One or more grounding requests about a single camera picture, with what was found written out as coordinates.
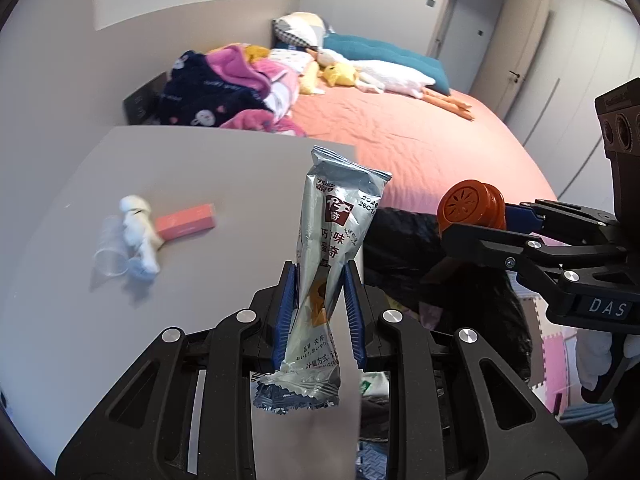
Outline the gloved right hand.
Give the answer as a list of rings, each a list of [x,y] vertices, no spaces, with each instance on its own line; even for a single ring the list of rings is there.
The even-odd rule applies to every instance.
[[[576,363],[580,383],[589,391],[597,387],[598,380],[612,365],[611,333],[597,330],[578,330]],[[624,356],[630,359],[629,367],[620,382],[639,385],[640,337],[629,335],[624,343]]]

